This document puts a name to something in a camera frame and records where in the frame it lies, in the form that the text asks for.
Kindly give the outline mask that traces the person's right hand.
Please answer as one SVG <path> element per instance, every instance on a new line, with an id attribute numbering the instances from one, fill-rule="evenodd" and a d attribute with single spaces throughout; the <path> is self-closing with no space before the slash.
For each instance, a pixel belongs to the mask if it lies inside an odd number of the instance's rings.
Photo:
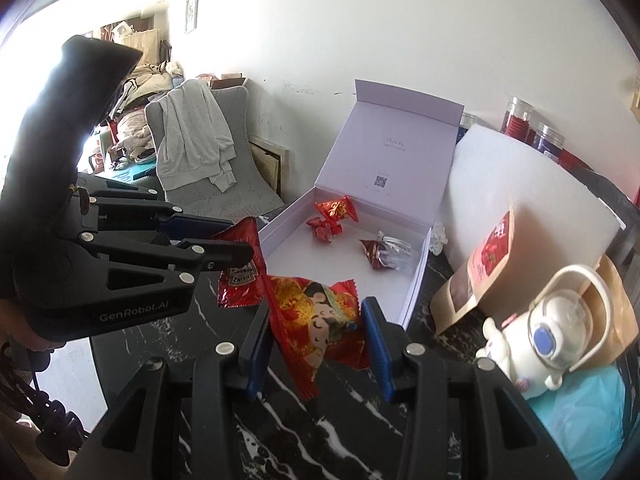
<path id="1" fill-rule="evenodd" d="M 24 348 L 43 352 L 63 348 L 64 342 L 55 342 L 37 335 L 28 325 L 19 307 L 10 300 L 0 300 L 1 343 L 13 339 Z"/>

